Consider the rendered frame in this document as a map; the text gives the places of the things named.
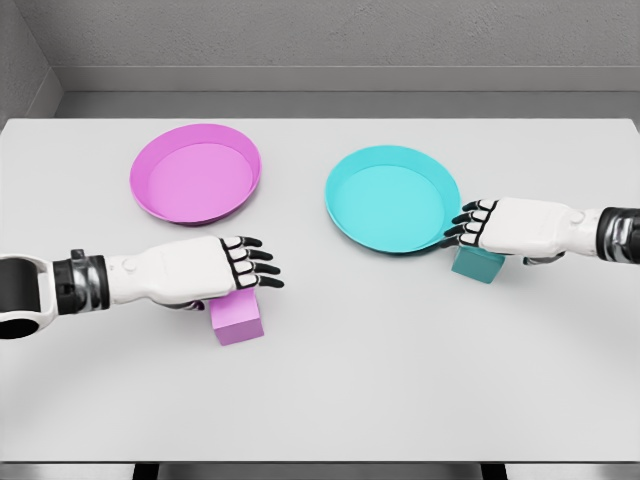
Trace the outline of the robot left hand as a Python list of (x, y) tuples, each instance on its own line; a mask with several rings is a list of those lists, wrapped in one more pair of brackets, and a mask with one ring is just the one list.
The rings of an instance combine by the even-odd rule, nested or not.
[(198, 238), (147, 250), (154, 268), (148, 298), (164, 306), (198, 309), (205, 300), (256, 287), (282, 288), (273, 256), (252, 237)]

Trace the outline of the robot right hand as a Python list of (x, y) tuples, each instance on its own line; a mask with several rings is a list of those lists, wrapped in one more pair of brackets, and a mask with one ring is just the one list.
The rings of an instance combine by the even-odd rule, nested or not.
[(563, 236), (576, 211), (566, 205), (520, 198), (481, 199), (462, 207), (444, 232), (441, 248), (469, 246), (516, 255), (526, 265), (553, 263), (565, 255)]

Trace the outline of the teal block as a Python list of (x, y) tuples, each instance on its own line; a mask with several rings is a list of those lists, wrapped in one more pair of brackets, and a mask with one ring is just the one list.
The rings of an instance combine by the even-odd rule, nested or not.
[(484, 284), (491, 284), (500, 272), (505, 256), (481, 248), (460, 246), (451, 270)]

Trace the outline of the pink block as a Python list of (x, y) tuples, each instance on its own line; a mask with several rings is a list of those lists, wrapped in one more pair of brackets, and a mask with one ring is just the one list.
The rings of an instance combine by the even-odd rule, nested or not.
[(264, 335), (254, 289), (237, 290), (209, 301), (212, 328), (222, 346)]

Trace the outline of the pink plate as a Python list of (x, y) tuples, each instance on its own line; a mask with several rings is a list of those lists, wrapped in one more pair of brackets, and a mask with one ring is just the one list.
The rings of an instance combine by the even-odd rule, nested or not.
[(239, 209), (262, 171), (254, 142), (220, 124), (190, 124), (149, 142), (129, 176), (132, 195), (149, 214), (171, 223), (202, 225)]

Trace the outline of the cyan plate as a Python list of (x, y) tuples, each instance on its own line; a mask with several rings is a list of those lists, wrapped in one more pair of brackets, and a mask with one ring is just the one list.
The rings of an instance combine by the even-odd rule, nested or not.
[(436, 245), (461, 208), (457, 183), (440, 162), (394, 145), (363, 148), (343, 158), (331, 170), (324, 196), (342, 233), (391, 254)]

